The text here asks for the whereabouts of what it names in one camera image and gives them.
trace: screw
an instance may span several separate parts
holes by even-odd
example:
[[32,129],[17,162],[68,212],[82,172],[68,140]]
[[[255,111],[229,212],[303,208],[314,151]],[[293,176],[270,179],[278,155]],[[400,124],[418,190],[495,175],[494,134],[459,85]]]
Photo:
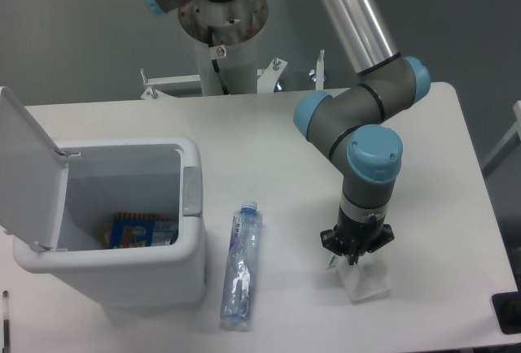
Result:
[[275,58],[273,64],[274,64],[274,71],[278,71],[278,66],[280,66],[282,64],[282,62],[280,61],[279,58]]

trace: white trash bin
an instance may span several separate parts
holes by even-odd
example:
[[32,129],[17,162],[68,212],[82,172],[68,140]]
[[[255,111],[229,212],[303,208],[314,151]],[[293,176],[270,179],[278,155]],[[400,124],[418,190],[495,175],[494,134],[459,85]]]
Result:
[[[105,249],[97,238],[118,211],[178,219],[178,238],[167,246]],[[203,182],[189,138],[57,147],[2,87],[0,225],[15,235],[22,268],[51,273],[105,307],[193,303],[204,295]]]

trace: bolt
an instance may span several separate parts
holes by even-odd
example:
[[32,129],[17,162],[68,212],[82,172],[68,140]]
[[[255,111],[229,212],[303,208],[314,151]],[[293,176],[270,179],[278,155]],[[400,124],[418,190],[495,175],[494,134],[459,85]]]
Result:
[[150,90],[152,92],[152,98],[154,98],[154,99],[159,98],[159,95],[157,94],[157,91],[155,91],[155,87],[154,86],[150,86]]
[[148,85],[148,78],[147,76],[145,75],[145,69],[142,68],[141,69],[141,78],[143,79],[143,85]]
[[[312,68],[311,70],[309,70],[308,72],[308,78],[310,81],[312,81],[313,83],[316,83],[317,82],[317,72],[315,71],[314,68]],[[327,73],[324,71],[324,81],[327,81]]]
[[278,66],[280,66],[282,64],[282,62],[280,61],[279,58],[275,58],[274,59],[274,71],[278,71]]

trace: bottle cap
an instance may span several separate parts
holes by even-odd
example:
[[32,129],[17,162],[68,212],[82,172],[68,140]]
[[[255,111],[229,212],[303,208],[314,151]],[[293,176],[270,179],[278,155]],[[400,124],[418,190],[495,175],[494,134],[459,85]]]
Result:
[[243,205],[241,206],[241,209],[243,209],[243,208],[251,208],[251,209],[257,210],[257,203],[252,200],[243,201]]

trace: black pen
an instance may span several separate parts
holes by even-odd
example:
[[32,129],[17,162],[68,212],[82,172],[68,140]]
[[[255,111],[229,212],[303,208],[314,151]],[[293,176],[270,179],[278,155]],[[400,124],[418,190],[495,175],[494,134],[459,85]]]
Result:
[[2,353],[11,352],[11,335],[9,330],[9,292],[6,290],[2,294],[3,304],[3,349]]

